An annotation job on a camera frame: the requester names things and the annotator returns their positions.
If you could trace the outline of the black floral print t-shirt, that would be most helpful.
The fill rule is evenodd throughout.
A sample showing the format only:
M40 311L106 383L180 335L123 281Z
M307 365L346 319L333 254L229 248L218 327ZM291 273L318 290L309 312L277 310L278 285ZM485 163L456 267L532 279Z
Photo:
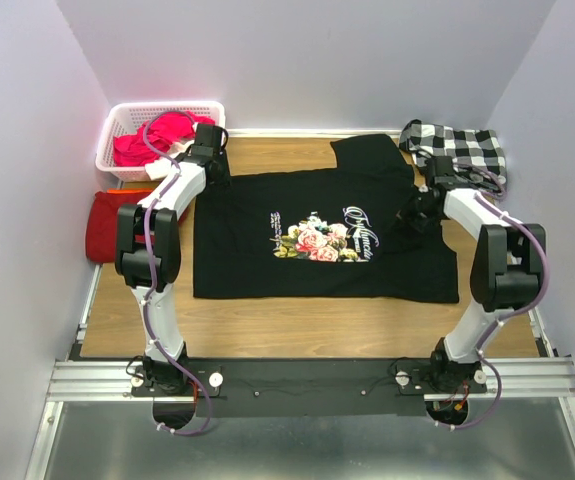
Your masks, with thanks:
M332 168L241 175L197 197L196 297L458 302L457 256L441 230L397 220L416 188L394 141L372 134L331 147Z

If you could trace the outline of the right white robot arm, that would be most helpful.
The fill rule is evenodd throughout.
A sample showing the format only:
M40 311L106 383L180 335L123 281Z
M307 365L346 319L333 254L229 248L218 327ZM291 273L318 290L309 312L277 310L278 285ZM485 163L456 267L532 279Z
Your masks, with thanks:
M476 240L469 282L471 302L440 339L419 380L436 393L482 384L484 351L506 322L532 310L549 284L546 234L501 211L471 186L449 157L425 161L425 185L396 216L396 225L427 234L450 219Z

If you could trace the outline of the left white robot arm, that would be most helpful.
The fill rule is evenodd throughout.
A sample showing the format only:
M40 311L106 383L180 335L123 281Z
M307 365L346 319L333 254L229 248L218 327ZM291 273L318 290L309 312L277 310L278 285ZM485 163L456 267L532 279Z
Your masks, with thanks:
M144 387L165 393L183 392L195 381L182 369L185 340L177 325L174 283L180 273L178 220L208 185L230 180L226 129L199 123L193 143L168 156L166 177L143 200L118 210L115 268L137 301L146 347Z

